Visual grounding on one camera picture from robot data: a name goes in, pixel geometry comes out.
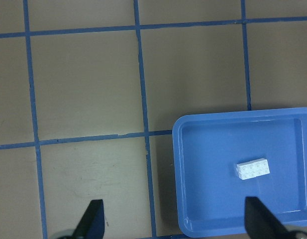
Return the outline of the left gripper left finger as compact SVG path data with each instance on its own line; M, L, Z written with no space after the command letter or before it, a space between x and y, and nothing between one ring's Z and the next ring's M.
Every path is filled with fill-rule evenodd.
M103 200L91 200L76 229L73 239L102 239L104 237Z

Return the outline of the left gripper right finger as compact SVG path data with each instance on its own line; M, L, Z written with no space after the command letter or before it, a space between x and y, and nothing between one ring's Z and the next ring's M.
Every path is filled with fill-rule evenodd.
M244 226L251 239L293 238L293 235L257 197L245 198Z

